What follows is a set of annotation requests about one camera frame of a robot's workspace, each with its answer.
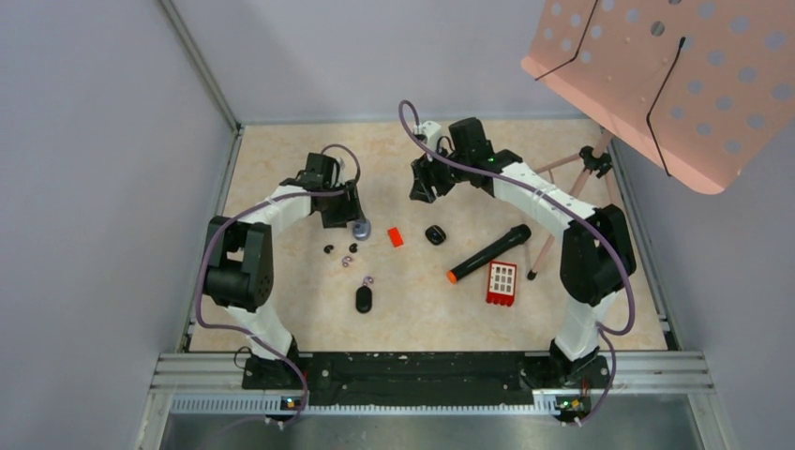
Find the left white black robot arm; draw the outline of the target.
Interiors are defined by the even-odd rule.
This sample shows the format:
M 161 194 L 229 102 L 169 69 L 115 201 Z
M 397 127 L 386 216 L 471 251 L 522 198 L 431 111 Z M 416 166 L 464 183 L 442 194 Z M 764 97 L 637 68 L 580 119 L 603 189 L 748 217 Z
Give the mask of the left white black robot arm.
M 266 361 L 265 376 L 278 387 L 297 382 L 301 364 L 289 355 L 293 334 L 281 322 L 269 297 L 275 285 L 274 242 L 292 225 L 313 214 L 325 229 L 365 221 L 358 195 L 361 166 L 344 174 L 341 159 L 326 149 L 307 155 L 303 170 L 279 183 L 263 201 L 233 217 L 215 216 L 207 226 L 197 297 L 208 296 L 235 320 L 231 330 L 251 342 Z

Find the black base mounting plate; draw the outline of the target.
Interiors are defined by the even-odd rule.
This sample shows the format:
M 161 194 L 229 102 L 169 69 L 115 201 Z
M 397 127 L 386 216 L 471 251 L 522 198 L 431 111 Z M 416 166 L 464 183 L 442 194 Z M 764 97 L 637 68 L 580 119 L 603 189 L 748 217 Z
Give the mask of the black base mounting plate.
M 278 414 L 343 412 L 480 413 L 511 410 L 584 418 L 607 387 L 608 361 L 596 353 L 568 363 L 546 352 L 315 352 L 288 363 L 251 355 L 245 390 L 284 391 Z

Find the small red block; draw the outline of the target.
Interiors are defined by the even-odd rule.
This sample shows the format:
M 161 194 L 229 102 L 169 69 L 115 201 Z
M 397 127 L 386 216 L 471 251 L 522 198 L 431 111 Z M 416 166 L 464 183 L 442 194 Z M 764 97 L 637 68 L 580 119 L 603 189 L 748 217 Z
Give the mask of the small red block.
M 397 227 L 390 228 L 387 231 L 390 242 L 394 248 L 400 248 L 404 245 L 404 239 L 400 230 Z

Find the red white toy block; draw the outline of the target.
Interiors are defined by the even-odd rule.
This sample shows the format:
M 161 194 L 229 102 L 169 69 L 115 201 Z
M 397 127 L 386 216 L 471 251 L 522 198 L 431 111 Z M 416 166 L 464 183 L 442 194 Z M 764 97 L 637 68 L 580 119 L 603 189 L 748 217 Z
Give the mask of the red white toy block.
M 492 261 L 488 265 L 486 303 L 510 308 L 517 295 L 518 268 L 510 262 Z

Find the black microphone orange tip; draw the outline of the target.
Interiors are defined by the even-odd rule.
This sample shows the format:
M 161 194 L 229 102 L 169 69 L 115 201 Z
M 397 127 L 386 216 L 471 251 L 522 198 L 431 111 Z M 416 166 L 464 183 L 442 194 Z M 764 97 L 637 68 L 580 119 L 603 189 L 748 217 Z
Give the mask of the black microphone orange tip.
M 501 256 L 506 251 L 523 245 L 531 236 L 532 231 L 528 225 L 521 224 L 511 228 L 505 235 L 449 270 L 446 274 L 448 280 L 456 284 L 459 280 Z

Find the pink perforated music stand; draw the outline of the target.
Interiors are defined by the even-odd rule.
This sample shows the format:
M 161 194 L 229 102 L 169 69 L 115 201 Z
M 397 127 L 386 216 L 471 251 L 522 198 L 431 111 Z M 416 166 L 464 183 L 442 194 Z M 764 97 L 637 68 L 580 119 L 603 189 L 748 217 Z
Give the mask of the pink perforated music stand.
M 546 1 L 521 65 L 667 176 L 715 195 L 794 119 L 794 5 Z

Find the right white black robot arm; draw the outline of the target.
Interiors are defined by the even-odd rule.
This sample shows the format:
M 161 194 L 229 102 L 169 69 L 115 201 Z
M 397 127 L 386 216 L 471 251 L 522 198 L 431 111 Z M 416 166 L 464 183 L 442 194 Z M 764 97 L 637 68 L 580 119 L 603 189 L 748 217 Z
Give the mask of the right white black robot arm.
M 544 179 L 518 154 L 494 151 L 474 117 L 451 127 L 451 150 L 443 147 L 443 130 L 435 122 L 403 128 L 424 153 L 412 162 L 411 200 L 433 203 L 467 183 L 516 207 L 561 242 L 559 274 L 568 300 L 562 327 L 550 344 L 549 372 L 562 386 L 576 385 L 608 330 L 609 307 L 619 293 L 631 291 L 629 278 L 637 263 L 623 211 L 614 204 L 583 202 Z

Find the black earbud charging case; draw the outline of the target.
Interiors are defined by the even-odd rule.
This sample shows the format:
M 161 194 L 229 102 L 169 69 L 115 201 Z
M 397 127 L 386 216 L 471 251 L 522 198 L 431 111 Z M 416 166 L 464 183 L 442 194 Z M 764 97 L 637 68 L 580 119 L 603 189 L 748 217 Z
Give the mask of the black earbud charging case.
M 373 293 L 369 286 L 360 286 L 355 293 L 355 309 L 361 314 L 367 314 L 372 310 Z

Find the lavender earbud charging case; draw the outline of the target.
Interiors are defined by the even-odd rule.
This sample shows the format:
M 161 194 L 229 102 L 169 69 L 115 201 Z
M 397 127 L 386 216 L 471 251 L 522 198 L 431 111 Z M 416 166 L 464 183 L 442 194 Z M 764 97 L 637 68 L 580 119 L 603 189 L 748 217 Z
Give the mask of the lavender earbud charging case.
M 352 237 L 357 241 L 366 241 L 371 235 L 371 222 L 366 219 L 358 219 L 352 225 Z

